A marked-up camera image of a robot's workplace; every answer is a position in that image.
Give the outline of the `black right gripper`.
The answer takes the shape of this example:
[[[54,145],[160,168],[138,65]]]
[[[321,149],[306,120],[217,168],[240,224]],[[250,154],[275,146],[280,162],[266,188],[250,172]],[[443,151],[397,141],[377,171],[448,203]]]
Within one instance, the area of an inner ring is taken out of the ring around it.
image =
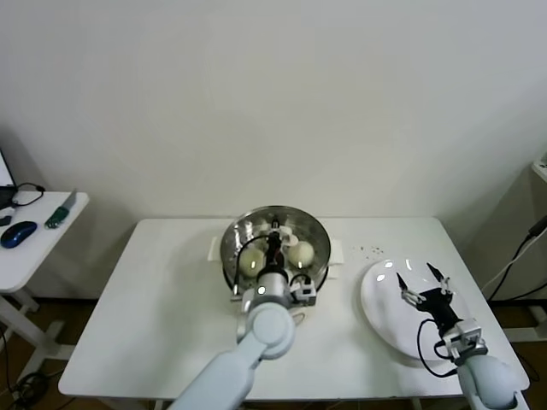
[[[402,299],[410,306],[421,305],[421,311],[429,313],[439,332],[448,332],[462,319],[450,306],[453,298],[450,277],[444,276],[441,271],[430,262],[426,266],[433,277],[437,279],[438,286],[418,294],[409,289],[402,276],[397,273],[398,286]]]

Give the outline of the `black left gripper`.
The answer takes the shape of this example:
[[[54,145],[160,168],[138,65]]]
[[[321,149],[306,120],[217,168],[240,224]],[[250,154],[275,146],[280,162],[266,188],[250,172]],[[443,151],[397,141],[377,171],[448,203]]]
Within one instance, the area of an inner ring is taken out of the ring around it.
[[[283,272],[285,268],[285,257],[281,251],[282,241],[279,235],[281,229],[279,218],[276,215],[274,215],[271,220],[270,233],[273,232],[277,234],[268,235],[268,249],[266,252],[265,268],[268,272]]]

